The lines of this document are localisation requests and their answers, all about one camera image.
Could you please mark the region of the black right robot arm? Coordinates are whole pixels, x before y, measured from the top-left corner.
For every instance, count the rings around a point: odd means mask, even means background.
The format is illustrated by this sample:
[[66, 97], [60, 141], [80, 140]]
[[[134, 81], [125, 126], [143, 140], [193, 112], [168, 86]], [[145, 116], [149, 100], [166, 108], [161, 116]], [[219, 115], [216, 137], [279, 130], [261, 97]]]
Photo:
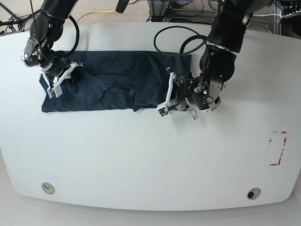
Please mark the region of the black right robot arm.
[[[71, 16], [76, 4], [76, 0], [45, 0], [39, 15], [32, 17], [30, 37], [22, 61], [27, 67], [40, 67], [41, 76], [48, 86], [46, 91], [49, 98], [60, 97], [63, 94], [62, 82], [72, 77], [76, 67], [83, 66], [82, 62], [65, 61], [75, 52], [79, 43], [79, 27]], [[54, 51], [52, 46], [62, 36], [66, 19], [70, 19], [75, 26], [75, 43], [68, 52]]]

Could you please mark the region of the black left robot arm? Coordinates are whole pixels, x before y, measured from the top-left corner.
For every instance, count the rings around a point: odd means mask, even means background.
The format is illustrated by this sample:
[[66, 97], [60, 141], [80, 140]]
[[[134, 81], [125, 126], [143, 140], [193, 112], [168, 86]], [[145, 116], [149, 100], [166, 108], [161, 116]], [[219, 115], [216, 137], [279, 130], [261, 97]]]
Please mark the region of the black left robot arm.
[[[213, 112], [220, 105], [220, 91], [235, 71], [236, 54], [241, 50], [246, 29], [253, 13], [261, 8], [262, 4], [258, 0], [218, 2], [217, 14], [209, 35], [196, 33], [181, 45], [178, 56], [184, 74], [169, 73], [166, 100], [156, 109], [162, 117], [167, 117], [174, 111], [182, 111], [196, 119], [195, 108], [207, 113]], [[189, 54], [184, 49], [196, 39], [202, 39], [198, 48], [206, 48], [199, 62], [201, 73], [194, 78], [184, 62], [184, 57]]]

